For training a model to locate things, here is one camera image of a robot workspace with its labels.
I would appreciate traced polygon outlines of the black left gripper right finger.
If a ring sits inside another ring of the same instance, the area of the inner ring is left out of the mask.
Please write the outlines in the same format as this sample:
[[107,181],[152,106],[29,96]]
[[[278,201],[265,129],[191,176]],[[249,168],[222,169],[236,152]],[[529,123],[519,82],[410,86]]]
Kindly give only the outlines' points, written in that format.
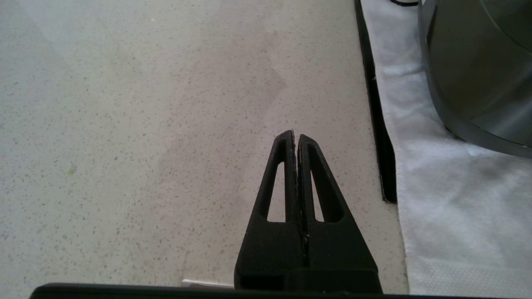
[[318,143],[298,142],[298,200],[303,267],[291,289],[319,293],[381,293],[378,267]]

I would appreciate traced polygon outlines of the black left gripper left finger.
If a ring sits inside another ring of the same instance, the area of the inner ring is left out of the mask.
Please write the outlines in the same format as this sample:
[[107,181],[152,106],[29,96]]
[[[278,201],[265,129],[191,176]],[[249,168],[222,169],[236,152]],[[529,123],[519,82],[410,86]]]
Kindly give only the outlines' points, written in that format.
[[[268,220],[268,213],[279,164],[284,164],[285,220],[274,223]],[[285,289],[287,273],[304,266],[301,221],[294,132],[287,130],[272,144],[234,267],[236,289]]]

